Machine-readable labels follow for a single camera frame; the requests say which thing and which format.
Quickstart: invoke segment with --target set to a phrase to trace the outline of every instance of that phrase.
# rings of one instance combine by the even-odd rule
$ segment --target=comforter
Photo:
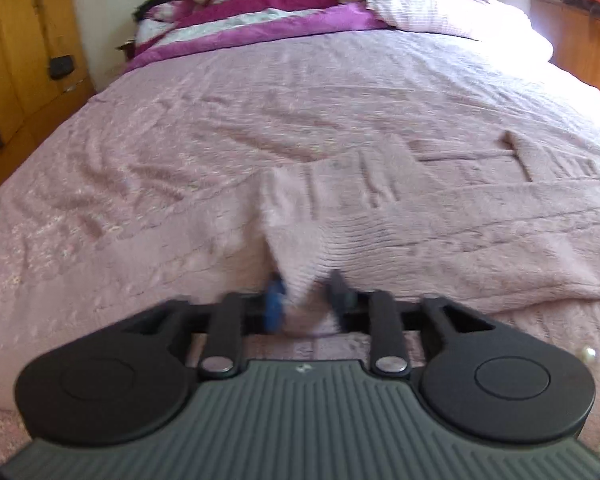
[[[483,41],[509,56],[553,54],[522,11],[497,0],[175,0],[148,15],[127,71],[218,48],[388,27]]]

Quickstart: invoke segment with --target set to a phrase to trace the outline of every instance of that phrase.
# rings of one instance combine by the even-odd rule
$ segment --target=pink bedspread
[[[537,59],[394,30],[273,41],[126,74],[0,188],[0,408],[13,407],[13,380],[39,352],[169,296],[206,298],[208,290],[194,284],[209,262],[222,267],[216,293],[247,285],[227,272],[244,256],[244,233],[198,248],[197,259],[180,254],[184,236],[153,245],[151,254],[133,245],[185,205],[204,211],[207,198],[231,192],[258,168],[321,160],[387,133],[426,153],[441,141],[500,150],[505,130],[595,152],[600,93]],[[479,166],[470,158],[422,159],[448,186],[524,179],[515,160],[489,160]],[[202,212],[188,225],[222,226],[227,214]],[[103,250],[108,264],[75,273]],[[140,287],[133,265],[170,255],[172,264]],[[46,296],[58,283],[64,295]],[[567,300],[497,317],[573,352],[590,344],[600,355],[600,301]],[[366,339],[355,335],[250,342],[255,356],[350,358],[365,350]],[[595,447],[600,358],[593,371],[598,397],[583,438]],[[0,434],[1,460],[23,435],[12,416],[0,420],[9,421],[7,435]]]

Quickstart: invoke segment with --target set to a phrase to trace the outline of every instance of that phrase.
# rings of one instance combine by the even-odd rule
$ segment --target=bedsheet
[[[501,150],[506,130],[600,152],[600,92],[538,60],[396,30],[248,45],[126,74],[0,188],[0,408],[13,408],[13,380],[40,352],[170,296],[208,299],[196,286],[204,261],[224,265],[214,295],[257,285],[226,273],[244,256],[240,237],[229,236],[198,251],[202,260],[177,258],[173,243],[162,247],[158,256],[173,253],[174,265],[135,288],[132,268],[121,263],[138,254],[122,248],[184,205],[203,206],[258,169],[322,160],[385,134],[426,154],[438,141]],[[448,186],[524,179],[510,157],[479,165],[426,158],[422,163]],[[223,214],[201,221],[207,220],[221,224]],[[108,266],[62,283],[63,296],[45,296],[45,284],[62,281],[105,248],[114,250]],[[263,266],[270,264],[263,258]],[[569,351],[590,344],[600,356],[600,301],[529,305],[494,316]],[[254,338],[249,350],[279,358],[364,357],[367,343],[360,335],[279,336]],[[593,371],[598,396],[582,437],[595,447],[600,357]],[[13,415],[0,420],[2,459],[25,437]]]

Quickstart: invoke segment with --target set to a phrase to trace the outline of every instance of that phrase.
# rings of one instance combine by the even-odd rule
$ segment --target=wooden cabinet
[[[59,56],[75,69],[54,81]],[[0,0],[0,184],[91,95],[72,0]]]
[[[552,63],[600,89],[600,19],[553,0],[531,0],[530,17],[554,46]]]

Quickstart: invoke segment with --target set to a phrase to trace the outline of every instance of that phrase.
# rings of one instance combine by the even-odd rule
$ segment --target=black round pad
[[[69,446],[111,446],[166,424],[189,393],[187,369],[150,337],[87,337],[29,364],[16,403],[32,436]]]
[[[505,400],[533,399],[547,389],[550,379],[542,365],[521,357],[491,359],[475,371],[478,386]]]
[[[427,365],[420,391],[459,430],[521,445],[578,433],[595,398],[578,359],[513,330],[459,335]]]

